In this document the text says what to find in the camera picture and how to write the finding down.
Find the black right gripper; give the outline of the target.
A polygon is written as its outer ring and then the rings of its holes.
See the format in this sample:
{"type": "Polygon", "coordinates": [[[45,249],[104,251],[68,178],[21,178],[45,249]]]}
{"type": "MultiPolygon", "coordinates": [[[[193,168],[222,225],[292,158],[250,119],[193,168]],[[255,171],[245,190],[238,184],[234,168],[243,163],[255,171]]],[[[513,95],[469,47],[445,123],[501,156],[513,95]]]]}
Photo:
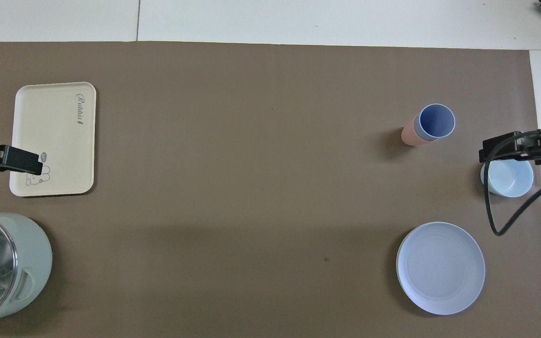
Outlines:
{"type": "Polygon", "coordinates": [[[479,163],[485,163],[488,156],[496,149],[494,161],[518,160],[541,165],[541,139],[539,136],[536,133],[531,133],[517,141],[519,134],[521,132],[509,132],[483,140],[482,148],[479,150],[479,163]]]}

